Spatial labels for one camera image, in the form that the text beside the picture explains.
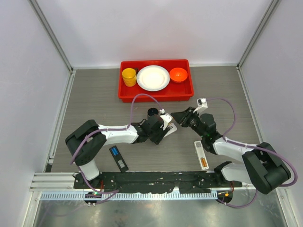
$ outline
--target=paper plate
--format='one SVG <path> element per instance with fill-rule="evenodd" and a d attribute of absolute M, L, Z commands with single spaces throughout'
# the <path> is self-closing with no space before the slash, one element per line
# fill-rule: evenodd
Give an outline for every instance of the paper plate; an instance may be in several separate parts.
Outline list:
<path fill-rule="evenodd" d="M 169 84 L 169 72 L 161 66 L 146 66 L 138 72 L 137 83 L 147 91 L 160 91 Z"/>

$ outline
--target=red bowl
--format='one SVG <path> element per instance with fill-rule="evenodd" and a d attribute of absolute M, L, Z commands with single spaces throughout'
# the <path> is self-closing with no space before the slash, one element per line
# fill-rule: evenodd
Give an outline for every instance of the red bowl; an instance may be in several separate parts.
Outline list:
<path fill-rule="evenodd" d="M 172 81 L 176 83 L 182 83 L 184 80 L 187 79 L 187 72 L 183 68 L 173 68 L 169 72 L 169 76 Z"/>

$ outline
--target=white backdrop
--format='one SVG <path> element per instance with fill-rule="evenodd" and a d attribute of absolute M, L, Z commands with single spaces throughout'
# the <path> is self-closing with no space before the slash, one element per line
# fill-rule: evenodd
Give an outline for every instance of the white backdrop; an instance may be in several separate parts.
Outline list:
<path fill-rule="evenodd" d="M 69 73 L 28 1 L 0 5 L 0 226 L 19 227 Z"/>
<path fill-rule="evenodd" d="M 303 199 L 303 1 L 281 1 L 243 66 L 264 140 L 296 167 L 290 187 L 302 222 Z"/>
<path fill-rule="evenodd" d="M 238 63 L 270 0 L 38 0 L 74 67 Z"/>

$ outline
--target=table surface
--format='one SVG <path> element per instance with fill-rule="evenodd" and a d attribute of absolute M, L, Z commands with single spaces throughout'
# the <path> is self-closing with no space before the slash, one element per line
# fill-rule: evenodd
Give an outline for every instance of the table surface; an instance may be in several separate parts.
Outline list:
<path fill-rule="evenodd" d="M 161 103 L 167 113 L 178 112 L 196 106 L 197 98 L 224 97 L 230 100 L 237 114 L 236 125 L 228 134 L 233 140 L 258 143 L 258 136 L 242 89 L 236 67 L 192 67 L 195 95 L 185 102 Z M 94 119 L 107 126 L 126 125 L 129 122 L 130 103 L 123 103 L 117 96 L 119 69 L 77 70 L 72 85 L 52 172 L 74 172 L 69 165 L 71 154 L 64 140 L 85 121 Z M 232 124 L 233 114 L 223 101 L 211 101 L 205 113 L 213 114 L 217 130 L 223 134 Z M 135 103 L 133 122 L 146 118 L 147 110 L 157 107 L 155 103 Z M 199 171 L 194 141 L 199 136 L 190 128 L 181 128 L 163 139 L 159 145 L 149 140 L 139 144 L 117 144 L 129 171 Z M 100 171 L 119 171 L 104 146 L 95 157 Z M 206 152 L 209 170 L 232 160 L 225 156 Z"/>

